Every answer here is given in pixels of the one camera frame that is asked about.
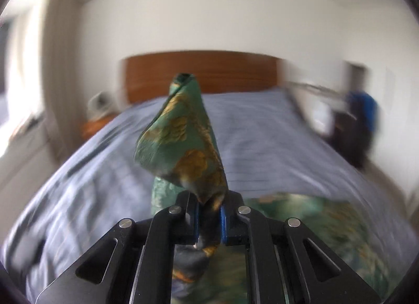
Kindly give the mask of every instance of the orange nightstand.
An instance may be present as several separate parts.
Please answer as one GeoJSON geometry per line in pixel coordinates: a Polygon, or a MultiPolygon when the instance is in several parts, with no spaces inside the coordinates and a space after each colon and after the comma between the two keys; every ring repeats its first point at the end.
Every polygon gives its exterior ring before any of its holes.
{"type": "Polygon", "coordinates": [[[111,115],[105,116],[104,118],[101,118],[100,120],[89,121],[83,124],[82,132],[81,132],[83,140],[87,141],[88,139],[90,139],[99,130],[101,130],[106,124],[108,124],[110,121],[116,118],[116,116],[118,116],[118,114],[111,114],[111,115]]]}

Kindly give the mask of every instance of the triangular cutout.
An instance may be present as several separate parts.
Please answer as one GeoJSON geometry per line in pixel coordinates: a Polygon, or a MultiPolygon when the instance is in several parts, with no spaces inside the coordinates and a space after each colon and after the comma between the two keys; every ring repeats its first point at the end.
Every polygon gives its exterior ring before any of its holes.
{"type": "Polygon", "coordinates": [[[311,239],[304,239],[303,244],[319,282],[340,274],[340,268],[311,239]]]}
{"type": "Polygon", "coordinates": [[[112,253],[114,252],[117,240],[109,239],[104,241],[96,251],[76,270],[76,276],[93,284],[100,284],[105,275],[112,253]]]}

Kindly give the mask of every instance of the bed sheet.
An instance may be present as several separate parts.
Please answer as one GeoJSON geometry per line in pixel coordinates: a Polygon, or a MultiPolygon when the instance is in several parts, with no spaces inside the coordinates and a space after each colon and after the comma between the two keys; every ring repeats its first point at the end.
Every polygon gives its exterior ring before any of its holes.
{"type": "MultiPolygon", "coordinates": [[[[278,192],[350,201],[365,219],[376,252],[407,271],[418,239],[384,193],[298,116],[285,90],[204,95],[229,189],[245,198],[278,192]]],[[[23,239],[42,247],[20,275],[31,302],[121,218],[149,218],[153,176],[133,161],[135,143],[165,98],[135,105],[83,145],[43,186],[6,239],[12,269],[23,239]]]]}

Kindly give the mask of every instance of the headboard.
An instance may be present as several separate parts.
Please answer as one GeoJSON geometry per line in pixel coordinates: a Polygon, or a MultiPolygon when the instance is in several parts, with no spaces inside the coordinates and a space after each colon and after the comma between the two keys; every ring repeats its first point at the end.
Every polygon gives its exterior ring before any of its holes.
{"type": "Polygon", "coordinates": [[[192,50],[160,52],[125,60],[125,88],[130,103],[168,94],[173,77],[194,74],[203,93],[250,92],[282,84],[281,59],[244,52],[192,50]]]}

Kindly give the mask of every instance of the green patterned cloth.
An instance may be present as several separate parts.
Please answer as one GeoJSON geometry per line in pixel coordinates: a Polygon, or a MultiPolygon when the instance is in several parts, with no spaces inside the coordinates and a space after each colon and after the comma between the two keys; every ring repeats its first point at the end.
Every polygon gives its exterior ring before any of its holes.
{"type": "MultiPolygon", "coordinates": [[[[196,79],[178,75],[169,99],[138,140],[135,159],[156,175],[152,212],[173,205],[184,189],[202,204],[200,237],[195,246],[177,246],[173,303],[247,303],[246,264],[240,247],[219,245],[218,210],[227,192],[223,166],[196,79]]],[[[265,216],[299,218],[379,295],[387,297],[400,277],[369,245],[361,217],[347,202],[277,193],[245,199],[265,216]]]]}

